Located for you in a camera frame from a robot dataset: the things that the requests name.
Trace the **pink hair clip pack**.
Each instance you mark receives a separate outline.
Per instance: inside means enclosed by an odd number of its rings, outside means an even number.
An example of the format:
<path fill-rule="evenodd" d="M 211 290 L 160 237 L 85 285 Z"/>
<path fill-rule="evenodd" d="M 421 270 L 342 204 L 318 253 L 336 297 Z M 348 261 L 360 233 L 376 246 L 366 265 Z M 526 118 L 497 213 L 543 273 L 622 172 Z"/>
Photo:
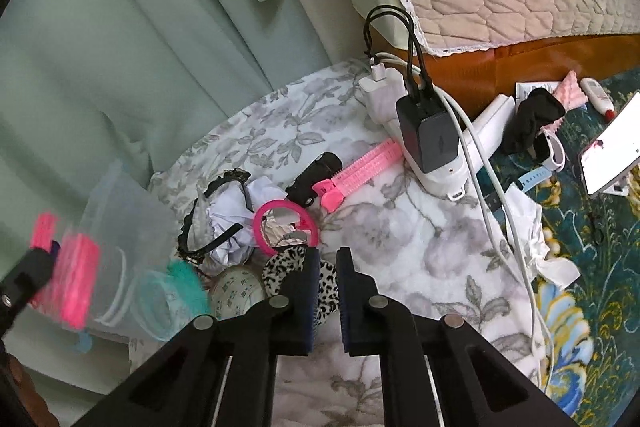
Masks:
<path fill-rule="evenodd" d="M 32 230 L 30 246 L 47 251 L 54 261 L 47 284 L 30 306 L 51 319 L 80 331 L 88 320 L 92 292 L 100 266 L 100 246 L 88 235 L 67 230 L 62 242 L 54 240 L 56 217 L 41 213 Z"/>

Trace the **leopard print scrunchie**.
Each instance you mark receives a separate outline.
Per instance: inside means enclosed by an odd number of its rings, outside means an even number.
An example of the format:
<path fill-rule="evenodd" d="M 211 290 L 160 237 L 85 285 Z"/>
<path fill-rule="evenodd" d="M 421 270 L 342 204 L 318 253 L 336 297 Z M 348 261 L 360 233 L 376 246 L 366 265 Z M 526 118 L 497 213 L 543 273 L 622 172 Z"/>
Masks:
<path fill-rule="evenodd" d="M 303 289 L 309 286 L 307 277 L 302 275 L 306 252 L 305 245 L 288 246 L 266 262 L 262 269 L 262 286 L 268 297 L 281 294 L 282 288 L 290 291 L 294 284 Z M 316 321 L 322 325 L 338 308 L 336 268 L 333 263 L 323 259 L 319 261 L 316 294 Z"/>

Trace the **pink round hand mirror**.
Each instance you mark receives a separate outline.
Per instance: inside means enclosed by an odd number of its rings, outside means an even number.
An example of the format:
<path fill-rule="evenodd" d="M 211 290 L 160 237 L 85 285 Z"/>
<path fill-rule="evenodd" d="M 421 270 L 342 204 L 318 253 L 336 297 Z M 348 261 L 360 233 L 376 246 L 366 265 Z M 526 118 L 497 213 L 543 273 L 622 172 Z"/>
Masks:
<path fill-rule="evenodd" d="M 288 199 L 273 199 L 260 206 L 254 213 L 253 231 L 257 247 L 268 256 L 288 247 L 319 244 L 314 218 Z"/>

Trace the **clear plastic storage box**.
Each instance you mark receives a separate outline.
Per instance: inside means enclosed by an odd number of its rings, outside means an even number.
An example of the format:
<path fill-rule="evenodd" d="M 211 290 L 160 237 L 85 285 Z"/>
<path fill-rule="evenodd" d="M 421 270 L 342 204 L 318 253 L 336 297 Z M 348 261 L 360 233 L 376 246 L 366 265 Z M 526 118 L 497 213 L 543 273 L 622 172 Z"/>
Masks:
<path fill-rule="evenodd" d="M 113 162 L 91 191 L 78 231 L 99 246 L 100 266 L 84 329 L 167 341 L 209 311 L 206 291 L 177 246 L 174 213 Z"/>

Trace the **white paper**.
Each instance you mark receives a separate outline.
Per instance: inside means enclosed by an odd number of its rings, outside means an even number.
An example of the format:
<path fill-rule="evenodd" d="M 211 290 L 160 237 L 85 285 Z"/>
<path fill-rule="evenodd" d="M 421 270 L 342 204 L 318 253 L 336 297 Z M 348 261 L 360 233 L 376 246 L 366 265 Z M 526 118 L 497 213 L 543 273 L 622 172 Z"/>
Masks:
<path fill-rule="evenodd" d="M 242 170 L 218 176 L 198 194 L 186 234 L 186 248 L 198 269 L 214 277 L 225 269 L 244 265 L 257 246 L 255 212 L 266 202 L 285 196 L 268 176 L 253 178 Z"/>

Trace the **black toy car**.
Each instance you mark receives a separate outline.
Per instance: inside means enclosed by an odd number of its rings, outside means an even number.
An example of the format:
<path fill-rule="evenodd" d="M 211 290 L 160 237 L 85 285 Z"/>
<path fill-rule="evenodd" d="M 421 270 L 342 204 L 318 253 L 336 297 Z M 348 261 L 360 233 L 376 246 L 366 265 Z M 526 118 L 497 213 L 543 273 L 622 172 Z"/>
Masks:
<path fill-rule="evenodd" d="M 308 167 L 285 189 L 288 200 L 303 208 L 312 205 L 317 197 L 314 184 L 332 178 L 343 168 L 335 154 L 326 152 L 314 158 Z"/>

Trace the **pink hair roller clip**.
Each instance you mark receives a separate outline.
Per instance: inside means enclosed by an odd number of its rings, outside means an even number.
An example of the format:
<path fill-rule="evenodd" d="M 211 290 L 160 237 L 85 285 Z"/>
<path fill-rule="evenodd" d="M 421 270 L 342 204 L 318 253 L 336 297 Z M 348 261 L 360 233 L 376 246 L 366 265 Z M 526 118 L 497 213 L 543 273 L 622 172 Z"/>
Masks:
<path fill-rule="evenodd" d="M 334 174 L 330 179 L 324 179 L 312 186 L 320 197 L 320 206 L 326 212 L 334 212 L 344 200 L 360 190 L 373 178 L 393 167 L 404 158 L 401 146 L 393 139 L 378 144 L 352 164 Z"/>

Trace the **white tape roll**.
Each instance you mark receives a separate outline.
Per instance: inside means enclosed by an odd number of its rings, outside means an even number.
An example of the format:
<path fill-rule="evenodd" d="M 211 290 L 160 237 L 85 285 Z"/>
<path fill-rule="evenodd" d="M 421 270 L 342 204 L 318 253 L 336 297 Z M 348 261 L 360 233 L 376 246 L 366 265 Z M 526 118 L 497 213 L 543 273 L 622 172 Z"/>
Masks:
<path fill-rule="evenodd" d="M 266 298 L 256 273 L 245 267 L 224 270 L 209 291 L 209 308 L 216 320 L 228 320 L 245 314 Z"/>

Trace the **black lace headband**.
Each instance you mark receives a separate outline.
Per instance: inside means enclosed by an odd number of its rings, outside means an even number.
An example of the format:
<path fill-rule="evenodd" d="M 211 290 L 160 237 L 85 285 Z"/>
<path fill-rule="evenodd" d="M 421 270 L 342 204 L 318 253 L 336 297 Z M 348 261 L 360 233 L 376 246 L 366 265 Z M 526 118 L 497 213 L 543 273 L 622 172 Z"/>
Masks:
<path fill-rule="evenodd" d="M 227 216 L 218 217 L 214 206 L 219 202 L 222 195 L 221 189 L 228 184 L 236 184 L 243 197 L 243 202 L 247 210 L 252 210 L 250 195 L 247 192 L 247 182 L 250 173 L 240 168 L 226 170 L 221 176 L 210 182 L 206 190 L 194 199 L 191 210 L 183 217 L 180 233 L 177 237 L 178 257 L 190 263 L 190 265 L 201 265 L 205 259 L 224 243 L 228 243 L 235 234 L 244 228 L 240 222 Z M 202 232 L 209 232 L 209 241 L 198 248 L 189 247 L 189 237 L 196 218 L 196 210 L 201 209 L 201 224 L 198 226 Z"/>

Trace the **black power adapter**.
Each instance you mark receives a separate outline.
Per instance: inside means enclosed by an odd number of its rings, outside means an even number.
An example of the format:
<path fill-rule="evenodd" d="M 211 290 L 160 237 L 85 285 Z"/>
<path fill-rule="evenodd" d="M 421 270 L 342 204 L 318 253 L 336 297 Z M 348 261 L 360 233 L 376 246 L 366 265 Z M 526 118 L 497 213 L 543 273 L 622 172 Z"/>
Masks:
<path fill-rule="evenodd" d="M 457 130 L 436 94 L 419 102 L 403 96 L 396 102 L 396 112 L 402 141 L 421 172 L 432 172 L 457 158 Z"/>

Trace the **teal floral tablecloth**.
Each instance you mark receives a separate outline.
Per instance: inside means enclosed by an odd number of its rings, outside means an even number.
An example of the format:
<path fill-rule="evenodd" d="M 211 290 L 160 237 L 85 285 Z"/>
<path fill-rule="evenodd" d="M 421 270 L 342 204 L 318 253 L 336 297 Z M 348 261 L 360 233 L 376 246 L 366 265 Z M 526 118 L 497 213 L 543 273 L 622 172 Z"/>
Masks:
<path fill-rule="evenodd" d="M 568 113 L 559 138 L 567 166 L 525 194 L 541 207 L 553 260 L 570 260 L 578 279 L 560 289 L 533 283 L 554 341 L 544 366 L 553 401 L 581 426 L 612 426 L 639 389 L 639 171 L 626 196 L 590 197 L 578 153 L 605 127 L 586 103 Z"/>

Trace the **green curtain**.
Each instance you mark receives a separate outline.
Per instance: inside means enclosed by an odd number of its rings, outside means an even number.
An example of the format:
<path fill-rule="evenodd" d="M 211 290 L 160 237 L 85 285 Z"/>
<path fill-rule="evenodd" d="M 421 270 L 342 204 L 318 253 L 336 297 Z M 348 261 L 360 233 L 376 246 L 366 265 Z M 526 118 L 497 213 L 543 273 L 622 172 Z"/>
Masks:
<path fill-rule="evenodd" d="M 1 264 L 77 220 L 114 160 L 140 183 L 329 65 L 299 0 L 11 0 L 1 17 Z"/>

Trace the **black cloth pouch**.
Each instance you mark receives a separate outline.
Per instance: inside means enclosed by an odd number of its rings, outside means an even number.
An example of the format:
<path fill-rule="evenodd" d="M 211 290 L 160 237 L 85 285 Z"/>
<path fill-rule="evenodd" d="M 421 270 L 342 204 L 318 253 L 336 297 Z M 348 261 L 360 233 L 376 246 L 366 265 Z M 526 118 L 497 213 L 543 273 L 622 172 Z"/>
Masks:
<path fill-rule="evenodd" d="M 536 88 L 518 106 L 504 128 L 500 150 L 503 154 L 522 153 L 534 144 L 540 129 L 566 114 L 564 105 L 544 88 Z"/>

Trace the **smartphone on stand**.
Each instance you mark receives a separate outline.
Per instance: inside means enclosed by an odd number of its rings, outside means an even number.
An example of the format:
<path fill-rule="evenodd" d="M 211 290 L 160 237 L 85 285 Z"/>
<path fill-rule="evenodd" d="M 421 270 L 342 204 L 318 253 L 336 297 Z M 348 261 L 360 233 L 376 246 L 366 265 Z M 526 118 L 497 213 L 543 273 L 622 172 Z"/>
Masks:
<path fill-rule="evenodd" d="M 579 155 L 582 183 L 596 197 L 622 181 L 639 164 L 639 93 Z"/>

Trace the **white thermometer red tip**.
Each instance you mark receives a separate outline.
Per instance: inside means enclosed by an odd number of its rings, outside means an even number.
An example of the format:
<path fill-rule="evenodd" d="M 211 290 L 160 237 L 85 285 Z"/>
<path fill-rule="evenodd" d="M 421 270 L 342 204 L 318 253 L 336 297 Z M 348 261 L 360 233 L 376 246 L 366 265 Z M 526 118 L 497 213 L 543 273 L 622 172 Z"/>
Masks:
<path fill-rule="evenodd" d="M 591 105 L 597 109 L 597 112 L 603 116 L 605 121 L 612 121 L 616 116 L 615 107 L 601 83 L 593 78 L 585 77 L 579 81 L 579 84 Z"/>

